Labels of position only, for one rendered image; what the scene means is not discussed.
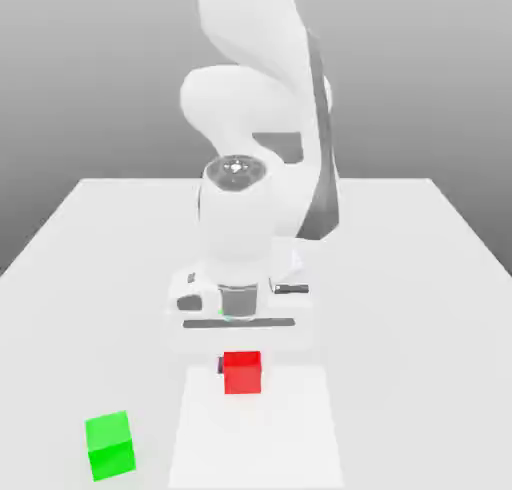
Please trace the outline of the small green cube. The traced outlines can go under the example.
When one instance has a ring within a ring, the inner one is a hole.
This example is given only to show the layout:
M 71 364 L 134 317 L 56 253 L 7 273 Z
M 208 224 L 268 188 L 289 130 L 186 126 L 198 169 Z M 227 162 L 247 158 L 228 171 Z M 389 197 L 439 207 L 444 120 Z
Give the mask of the small green cube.
M 94 482 L 136 469 L 133 439 L 126 410 L 87 419 L 85 436 Z

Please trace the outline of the small red cube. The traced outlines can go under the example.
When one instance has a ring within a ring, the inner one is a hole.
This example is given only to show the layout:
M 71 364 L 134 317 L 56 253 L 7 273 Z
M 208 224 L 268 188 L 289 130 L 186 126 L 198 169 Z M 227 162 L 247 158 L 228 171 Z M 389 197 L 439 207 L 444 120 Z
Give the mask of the small red cube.
M 259 394 L 262 376 L 261 353 L 225 352 L 223 376 L 226 394 Z

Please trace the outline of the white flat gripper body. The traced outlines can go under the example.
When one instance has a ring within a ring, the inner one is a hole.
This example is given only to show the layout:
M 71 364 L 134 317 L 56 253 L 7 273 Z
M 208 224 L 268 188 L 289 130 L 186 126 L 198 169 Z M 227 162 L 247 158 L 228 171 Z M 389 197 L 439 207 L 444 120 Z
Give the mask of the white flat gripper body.
M 313 309 L 278 309 L 281 316 L 251 321 L 201 320 L 186 324 L 182 313 L 170 313 L 170 347 L 183 354 L 287 352 L 313 344 Z

